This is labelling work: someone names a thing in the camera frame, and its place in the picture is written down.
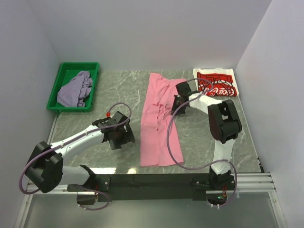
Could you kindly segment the pink t-shirt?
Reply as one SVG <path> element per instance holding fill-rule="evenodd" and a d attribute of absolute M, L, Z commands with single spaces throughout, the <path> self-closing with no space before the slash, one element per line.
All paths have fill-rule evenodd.
<path fill-rule="evenodd" d="M 166 79 L 161 74 L 150 73 L 149 84 L 142 110 L 140 129 L 140 162 L 142 167 L 171 166 L 184 163 L 179 137 L 171 124 L 169 141 L 174 160 L 167 147 L 167 129 L 176 85 L 185 79 Z"/>

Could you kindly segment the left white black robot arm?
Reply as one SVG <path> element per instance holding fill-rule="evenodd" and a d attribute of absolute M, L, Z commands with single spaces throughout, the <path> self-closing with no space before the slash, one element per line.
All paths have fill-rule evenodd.
<path fill-rule="evenodd" d="M 68 167 L 66 161 L 97 144 L 108 142 L 111 149 L 135 142 L 130 119 L 117 111 L 113 116 L 94 121 L 81 132 L 52 144 L 38 143 L 23 174 L 43 193 L 58 185 L 77 185 L 85 191 L 97 190 L 96 174 L 86 165 Z"/>

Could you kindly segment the folded red white Coca-Cola t-shirt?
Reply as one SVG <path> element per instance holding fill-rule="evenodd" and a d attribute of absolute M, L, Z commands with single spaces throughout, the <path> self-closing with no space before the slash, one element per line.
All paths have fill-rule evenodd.
<path fill-rule="evenodd" d="M 203 91 L 207 96 L 239 96 L 239 90 L 233 69 L 193 69 L 194 78 L 197 80 L 198 91 Z"/>

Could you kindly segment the green plastic bin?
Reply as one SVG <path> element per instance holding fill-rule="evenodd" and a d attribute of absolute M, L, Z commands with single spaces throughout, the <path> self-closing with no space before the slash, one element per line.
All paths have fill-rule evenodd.
<path fill-rule="evenodd" d="M 70 82 L 80 71 L 89 71 L 93 80 L 90 95 L 85 99 L 85 107 L 64 107 L 57 102 L 60 88 Z M 98 81 L 99 64 L 97 62 L 64 62 L 60 65 L 58 74 L 49 97 L 47 109 L 54 112 L 90 112 L 93 105 L 95 86 Z"/>

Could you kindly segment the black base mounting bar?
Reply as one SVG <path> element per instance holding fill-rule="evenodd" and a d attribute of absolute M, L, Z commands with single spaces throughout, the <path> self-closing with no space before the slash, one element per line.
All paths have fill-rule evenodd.
<path fill-rule="evenodd" d="M 230 172 L 169 174 L 97 174 L 85 184 L 68 184 L 67 191 L 77 193 L 78 204 L 116 200 L 206 201 L 208 191 L 225 192 L 236 189 Z"/>

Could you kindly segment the lavender t-shirt in bin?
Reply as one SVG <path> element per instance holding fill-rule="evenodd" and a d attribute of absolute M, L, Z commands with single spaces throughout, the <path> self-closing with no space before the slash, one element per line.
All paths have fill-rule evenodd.
<path fill-rule="evenodd" d="M 85 99 L 90 95 L 93 80 L 89 71 L 80 71 L 57 93 L 57 102 L 64 107 L 85 107 Z"/>

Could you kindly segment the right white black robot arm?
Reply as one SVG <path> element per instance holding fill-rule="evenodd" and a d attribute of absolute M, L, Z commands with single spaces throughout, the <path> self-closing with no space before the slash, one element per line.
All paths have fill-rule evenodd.
<path fill-rule="evenodd" d="M 229 183 L 236 183 L 231 175 L 233 167 L 230 159 L 232 149 L 238 134 L 242 131 L 242 124 L 235 104 L 228 99 L 221 101 L 207 95 L 204 92 L 192 91 L 188 82 L 176 85 L 177 95 L 171 109 L 171 119 L 167 128 L 166 143 L 172 160 L 186 170 L 199 170 L 199 168 L 187 168 L 182 166 L 173 156 L 170 149 L 169 134 L 174 116 L 185 114 L 186 108 L 191 107 L 208 115 L 209 130 L 214 139 L 213 162 L 209 164 L 209 176 L 207 186 L 211 189 L 222 189 Z"/>

